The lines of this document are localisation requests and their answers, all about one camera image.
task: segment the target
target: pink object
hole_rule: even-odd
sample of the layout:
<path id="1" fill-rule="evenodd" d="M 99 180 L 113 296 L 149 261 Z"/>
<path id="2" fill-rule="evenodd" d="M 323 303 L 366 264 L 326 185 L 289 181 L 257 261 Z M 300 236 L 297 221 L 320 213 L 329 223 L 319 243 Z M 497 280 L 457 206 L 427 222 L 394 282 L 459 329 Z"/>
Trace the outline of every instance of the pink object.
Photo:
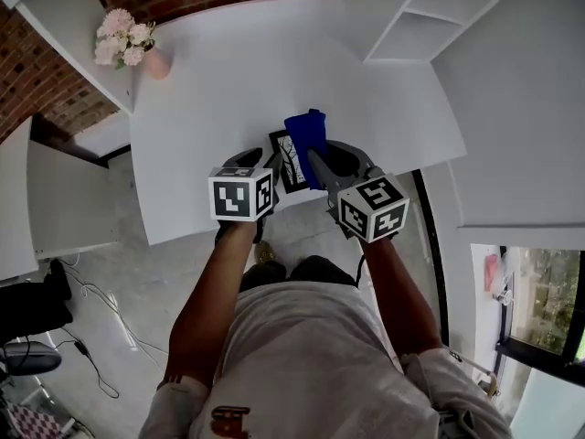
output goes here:
<path id="1" fill-rule="evenodd" d="M 143 64 L 144 69 L 155 80 L 162 80 L 171 70 L 168 59 L 156 46 L 144 52 Z"/>
<path id="2" fill-rule="evenodd" d="M 485 281 L 484 291 L 492 291 L 495 273 L 497 272 L 497 255 L 488 255 L 485 257 Z"/>

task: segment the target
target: gray floor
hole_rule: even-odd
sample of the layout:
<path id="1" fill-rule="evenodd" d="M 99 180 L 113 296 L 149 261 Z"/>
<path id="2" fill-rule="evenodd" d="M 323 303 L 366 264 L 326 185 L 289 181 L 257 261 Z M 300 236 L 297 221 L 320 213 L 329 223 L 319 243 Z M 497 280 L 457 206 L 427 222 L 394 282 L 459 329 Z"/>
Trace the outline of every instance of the gray floor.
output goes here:
<path id="1" fill-rule="evenodd" d="M 76 270 L 86 283 L 96 284 L 104 292 L 115 295 L 124 319 L 137 337 L 167 349 L 173 322 L 212 251 L 215 232 L 149 247 L 133 180 L 131 154 L 113 159 L 110 167 L 121 242 L 83 253 Z M 425 259 L 428 253 L 423 247 L 428 249 L 428 243 L 423 244 L 426 233 L 419 226 L 414 209 L 419 206 L 416 188 L 411 175 L 399 179 L 413 205 L 405 229 L 394 242 L 438 320 L 434 272 L 430 259 Z M 346 240 L 325 210 L 326 202 L 319 199 L 276 213 L 268 219 L 264 237 L 289 269 L 303 257 L 316 253 L 353 275 L 360 257 L 356 239 Z M 75 256 L 67 260 L 73 262 Z M 370 285 L 365 274 L 360 290 L 374 304 Z M 68 329 L 84 340 L 103 378 L 120 391 L 120 398 L 112 400 L 98 389 L 93 367 L 71 344 L 59 348 L 62 365 L 39 378 L 55 401 L 86 423 L 98 437 L 133 438 L 148 412 L 161 373 L 142 351 L 130 348 L 120 321 L 97 296 L 84 297 L 73 280 L 71 289 L 74 322 Z M 69 339 L 62 330 L 53 331 L 51 337 L 55 343 Z M 47 336 L 37 339 L 48 341 Z M 153 349 L 149 352 L 164 367 L 165 355 Z"/>

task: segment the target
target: flower vase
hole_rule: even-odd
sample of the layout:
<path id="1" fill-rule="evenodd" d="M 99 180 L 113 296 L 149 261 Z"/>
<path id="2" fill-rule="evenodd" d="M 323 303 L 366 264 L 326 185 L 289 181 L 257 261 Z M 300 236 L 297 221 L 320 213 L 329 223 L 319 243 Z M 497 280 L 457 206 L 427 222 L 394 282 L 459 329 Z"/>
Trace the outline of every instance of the flower vase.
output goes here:
<path id="1" fill-rule="evenodd" d="M 152 46 L 144 52 L 144 69 L 155 80 L 162 80 L 171 70 L 171 66 L 165 55 L 157 46 Z"/>

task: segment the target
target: red brick wall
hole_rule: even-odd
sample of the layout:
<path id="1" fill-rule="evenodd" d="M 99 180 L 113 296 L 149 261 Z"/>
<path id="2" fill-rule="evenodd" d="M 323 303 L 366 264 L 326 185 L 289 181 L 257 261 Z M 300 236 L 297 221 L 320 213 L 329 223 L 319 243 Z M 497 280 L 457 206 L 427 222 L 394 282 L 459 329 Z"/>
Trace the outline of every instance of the red brick wall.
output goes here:
<path id="1" fill-rule="evenodd" d="M 101 0 L 123 7 L 138 22 L 164 23 L 249 0 Z M 74 70 L 16 10 L 0 4 L 0 143 L 29 115 L 41 112 L 61 140 L 95 124 L 116 106 Z"/>

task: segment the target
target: blue towel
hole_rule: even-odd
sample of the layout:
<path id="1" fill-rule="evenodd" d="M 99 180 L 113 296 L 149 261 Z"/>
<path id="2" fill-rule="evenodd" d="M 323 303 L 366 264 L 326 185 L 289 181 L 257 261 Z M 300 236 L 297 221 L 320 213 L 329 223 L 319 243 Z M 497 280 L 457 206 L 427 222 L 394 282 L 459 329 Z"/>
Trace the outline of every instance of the blue towel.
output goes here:
<path id="1" fill-rule="evenodd" d="M 309 164 L 308 152 L 310 148 L 313 148 L 322 155 L 327 154 L 325 114 L 316 109 L 309 109 L 308 113 L 285 119 L 284 126 L 291 136 L 292 144 L 309 188 L 323 190 Z"/>

